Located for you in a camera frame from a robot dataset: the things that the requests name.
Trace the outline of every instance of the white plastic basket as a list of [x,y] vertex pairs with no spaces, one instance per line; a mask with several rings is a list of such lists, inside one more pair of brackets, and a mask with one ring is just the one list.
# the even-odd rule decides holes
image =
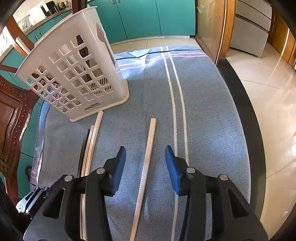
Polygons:
[[[129,98],[127,81],[95,8],[60,21],[35,44],[15,74],[73,122]],[[81,45],[77,36],[82,38]],[[84,58],[81,49],[87,49]]]

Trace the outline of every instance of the white stripe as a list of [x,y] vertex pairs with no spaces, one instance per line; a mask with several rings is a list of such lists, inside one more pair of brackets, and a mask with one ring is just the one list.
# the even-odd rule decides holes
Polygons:
[[187,165],[189,165],[189,158],[188,158],[188,141],[187,141],[187,122],[186,122],[186,113],[185,113],[185,104],[184,104],[184,97],[183,97],[183,92],[182,92],[182,88],[181,88],[181,84],[179,81],[179,77],[176,71],[176,67],[173,61],[173,58],[170,55],[170,52],[168,52],[168,55],[170,56],[170,60],[172,62],[173,65],[173,69],[175,72],[175,76],[176,76],[176,80],[178,83],[178,87],[179,87],[179,92],[180,92],[180,97],[181,97],[181,103],[182,103],[182,112],[183,112],[183,128],[184,128],[184,142],[185,142],[185,160]]
[[[172,105],[173,105],[173,122],[174,122],[174,153],[175,156],[178,156],[178,147],[177,147],[177,120],[176,120],[176,105],[175,105],[175,98],[173,93],[173,87],[172,82],[170,80],[170,74],[168,72],[168,65],[165,59],[164,54],[161,54],[165,63],[165,70],[167,72],[168,76],[168,84],[170,86],[170,95],[172,98]],[[174,241],[175,238],[175,228],[176,228],[176,220],[177,220],[177,212],[178,212],[178,196],[175,195],[175,211],[174,211],[174,218],[173,218],[173,226],[172,226],[172,234],[171,234],[171,241]]]
[[167,76],[168,76],[168,84],[170,86],[170,96],[172,98],[172,105],[173,105],[173,122],[174,122],[174,152],[175,152],[175,156],[178,156],[178,148],[177,148],[177,120],[176,120],[176,105],[175,105],[175,98],[174,98],[174,92],[173,92],[173,87],[172,87],[172,82],[170,80],[170,74],[168,72],[168,65],[165,59],[164,54],[161,54],[163,57],[163,60],[165,62],[165,70],[167,72]]

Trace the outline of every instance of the appliance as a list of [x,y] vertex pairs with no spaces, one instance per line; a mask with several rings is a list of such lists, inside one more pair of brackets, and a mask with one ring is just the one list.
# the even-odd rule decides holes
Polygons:
[[56,12],[59,12],[59,8],[56,6],[54,1],[50,1],[50,2],[46,3],[46,5],[49,9],[50,14],[54,14]]

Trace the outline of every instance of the black cable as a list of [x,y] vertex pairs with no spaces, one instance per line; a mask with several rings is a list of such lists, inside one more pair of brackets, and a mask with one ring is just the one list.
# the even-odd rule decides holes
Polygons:
[[[166,50],[166,51],[156,51],[156,52],[148,52],[146,54],[152,54],[152,53],[167,53],[171,51],[202,51],[201,49],[173,49],[173,50]],[[127,58],[141,58],[145,56],[146,54],[143,54],[139,57],[125,57],[125,58],[117,58],[116,60],[122,60],[122,59],[127,59]]]

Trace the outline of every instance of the kitchen counter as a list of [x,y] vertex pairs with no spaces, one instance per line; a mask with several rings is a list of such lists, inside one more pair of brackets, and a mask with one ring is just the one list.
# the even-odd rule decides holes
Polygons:
[[[45,19],[43,19],[42,21],[38,22],[37,24],[33,25],[32,27],[30,27],[29,29],[27,29],[24,33],[26,35],[29,35],[30,33],[32,33],[33,31],[35,31],[36,29],[38,29],[40,26],[42,26],[43,24],[45,24],[46,22],[52,20],[53,18],[60,16],[63,13],[66,13],[68,11],[71,11],[72,8],[68,7],[65,8],[59,12],[56,12],[53,15],[50,15],[49,17],[46,17]],[[3,54],[0,56],[0,63],[5,59],[5,57],[10,53],[10,51],[12,51],[14,49],[14,47],[11,45],[8,47],[8,49],[6,49]]]

